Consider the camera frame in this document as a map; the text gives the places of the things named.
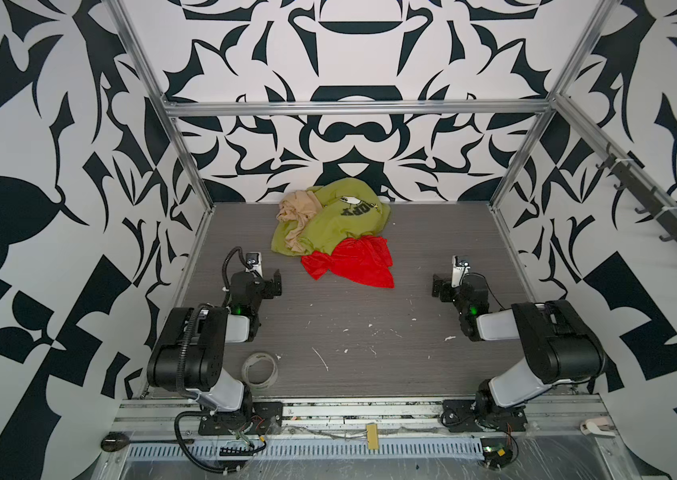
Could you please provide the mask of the red cloth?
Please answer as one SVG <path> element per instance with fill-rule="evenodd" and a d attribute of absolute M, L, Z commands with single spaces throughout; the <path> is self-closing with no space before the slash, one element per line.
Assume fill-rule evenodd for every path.
<path fill-rule="evenodd" d="M 314 280 L 330 272 L 354 283 L 384 289 L 394 288 L 390 268 L 393 260 L 387 240 L 377 236 L 347 238 L 332 254 L 316 251 L 302 257 L 302 266 Z"/>

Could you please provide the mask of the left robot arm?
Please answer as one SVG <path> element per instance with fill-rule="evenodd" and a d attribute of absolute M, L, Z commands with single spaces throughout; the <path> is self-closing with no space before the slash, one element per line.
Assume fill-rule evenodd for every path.
<path fill-rule="evenodd" d="M 174 392 L 205 410 L 242 410 L 250 390 L 224 369 L 226 345 L 248 343 L 260 329 L 260 305 L 282 295 L 282 274 L 270 279 L 238 272 L 226 306 L 202 303 L 174 308 L 146 366 L 148 385 Z"/>

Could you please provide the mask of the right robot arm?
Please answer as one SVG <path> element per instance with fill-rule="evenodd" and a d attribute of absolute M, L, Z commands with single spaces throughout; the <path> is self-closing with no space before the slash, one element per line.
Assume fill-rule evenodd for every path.
<path fill-rule="evenodd" d="M 601 342 L 568 301 L 514 303 L 491 312 L 487 281 L 467 276 L 434 275 L 431 295 L 454 306 L 469 340 L 517 340 L 523 353 L 506 372 L 482 382 L 472 407 L 477 416 L 516 410 L 555 386 L 588 383 L 606 370 Z"/>

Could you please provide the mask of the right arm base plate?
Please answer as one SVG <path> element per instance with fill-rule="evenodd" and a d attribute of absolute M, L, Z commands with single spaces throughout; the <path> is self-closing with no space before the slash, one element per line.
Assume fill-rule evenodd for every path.
<path fill-rule="evenodd" d="M 524 406 L 499 407 L 491 402 L 448 399 L 442 402 L 439 423 L 450 433 L 524 432 Z"/>

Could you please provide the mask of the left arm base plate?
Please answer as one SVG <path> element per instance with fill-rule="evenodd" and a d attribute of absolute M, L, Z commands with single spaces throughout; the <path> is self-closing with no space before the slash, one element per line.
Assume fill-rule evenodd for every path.
<path fill-rule="evenodd" d="M 198 427 L 201 436 L 226 435 L 234 432 L 264 435 L 268 430 L 282 426 L 284 404 L 282 402 L 244 403 L 234 412 L 214 415 L 204 413 Z"/>

